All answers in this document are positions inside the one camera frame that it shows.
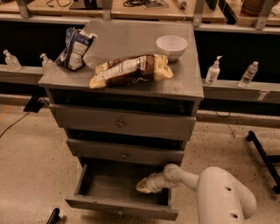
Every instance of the bowl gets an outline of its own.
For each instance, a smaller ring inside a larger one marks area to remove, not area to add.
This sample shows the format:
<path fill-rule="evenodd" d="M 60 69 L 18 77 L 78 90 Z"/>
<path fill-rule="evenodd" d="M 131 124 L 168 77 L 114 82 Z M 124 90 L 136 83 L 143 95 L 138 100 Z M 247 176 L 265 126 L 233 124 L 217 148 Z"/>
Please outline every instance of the bowl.
<path fill-rule="evenodd" d="M 157 53 L 166 55 L 168 61 L 175 61 L 181 57 L 187 46 L 187 41 L 178 36 L 168 35 L 157 39 Z"/>

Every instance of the beige floor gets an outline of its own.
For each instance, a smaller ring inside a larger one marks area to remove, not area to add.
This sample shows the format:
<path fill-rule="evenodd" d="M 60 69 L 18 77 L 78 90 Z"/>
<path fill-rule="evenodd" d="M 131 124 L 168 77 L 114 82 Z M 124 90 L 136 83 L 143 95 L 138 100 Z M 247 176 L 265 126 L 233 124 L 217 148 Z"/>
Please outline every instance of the beige floor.
<path fill-rule="evenodd" d="M 22 117 L 26 99 L 0 96 L 0 135 Z M 208 166 L 219 166 L 236 176 L 254 193 L 258 209 L 245 223 L 279 223 L 280 195 L 253 143 L 249 130 L 259 137 L 269 154 L 280 154 L 280 118 L 232 114 L 220 118 L 200 111 L 191 141 L 185 149 L 182 168 L 200 174 Z M 195 192 L 175 190 L 176 221 L 116 216 L 72 209 L 64 201 L 74 193 L 80 164 L 65 144 L 48 107 L 30 113 L 0 138 L 0 223 L 46 223 L 55 207 L 59 223 L 94 224 L 194 224 L 198 223 Z"/>

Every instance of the pump bottle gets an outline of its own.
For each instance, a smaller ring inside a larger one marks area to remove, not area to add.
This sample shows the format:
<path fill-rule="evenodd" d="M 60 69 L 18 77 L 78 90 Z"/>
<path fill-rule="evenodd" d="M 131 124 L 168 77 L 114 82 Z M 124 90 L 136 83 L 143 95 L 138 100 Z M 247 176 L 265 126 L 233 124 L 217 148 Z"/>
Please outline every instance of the pump bottle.
<path fill-rule="evenodd" d="M 209 67 L 206 78 L 205 78 L 205 83 L 213 85 L 217 81 L 218 75 L 220 73 L 219 59 L 221 57 L 222 56 L 218 56 L 217 60 L 213 63 L 213 65 Z"/>
<path fill-rule="evenodd" d="M 8 50 L 4 50 L 3 54 L 6 55 L 5 61 L 7 63 L 8 70 L 19 70 L 21 65 L 16 56 L 11 55 Z"/>
<path fill-rule="evenodd" d="M 43 72 L 45 73 L 50 67 L 53 66 L 53 61 L 51 59 L 48 59 L 46 57 L 45 53 L 42 53 L 40 55 L 40 58 L 43 59 L 42 61 L 42 67 L 43 67 Z"/>
<path fill-rule="evenodd" d="M 253 64 L 249 65 L 242 76 L 238 86 L 241 88 L 246 88 L 248 84 L 253 80 L 257 70 L 258 70 L 258 62 L 254 61 Z"/>

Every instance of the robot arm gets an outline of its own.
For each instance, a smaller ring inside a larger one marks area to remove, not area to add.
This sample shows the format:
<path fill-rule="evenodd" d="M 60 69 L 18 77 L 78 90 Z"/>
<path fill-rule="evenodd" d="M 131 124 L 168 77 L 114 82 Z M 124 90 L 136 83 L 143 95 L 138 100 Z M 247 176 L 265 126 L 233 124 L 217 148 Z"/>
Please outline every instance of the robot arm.
<path fill-rule="evenodd" d="M 142 179 L 136 189 L 142 193 L 156 193 L 178 186 L 188 186 L 197 193 L 199 224 L 242 224 L 256 212 L 254 194 L 218 167 L 206 168 L 198 176 L 168 164 L 163 172 Z"/>

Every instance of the clear bottle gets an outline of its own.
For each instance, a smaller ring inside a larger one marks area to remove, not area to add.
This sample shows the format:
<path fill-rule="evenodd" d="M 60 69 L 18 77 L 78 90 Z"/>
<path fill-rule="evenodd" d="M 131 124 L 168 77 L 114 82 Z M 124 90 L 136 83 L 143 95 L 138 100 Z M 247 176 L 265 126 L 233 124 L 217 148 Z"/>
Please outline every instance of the clear bottle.
<path fill-rule="evenodd" d="M 7 63 L 8 70 L 19 70 L 21 65 L 16 56 L 11 55 L 8 50 L 4 50 L 3 54 L 6 55 L 5 61 Z"/>
<path fill-rule="evenodd" d="M 242 76 L 238 86 L 241 88 L 246 88 L 248 86 L 248 84 L 253 80 L 257 69 L 258 69 L 258 62 L 254 61 L 253 64 L 249 65 L 244 73 L 244 75 Z"/>
<path fill-rule="evenodd" d="M 205 78 L 205 83 L 213 85 L 217 81 L 218 75 L 220 73 L 219 59 L 221 57 L 222 56 L 218 56 L 217 60 L 213 63 L 213 65 L 209 67 L 206 78 Z"/>
<path fill-rule="evenodd" d="M 49 68 L 53 66 L 53 61 L 51 59 L 48 59 L 45 53 L 42 53 L 40 55 L 40 58 L 43 59 L 42 67 L 43 67 L 43 72 L 45 73 Z"/>

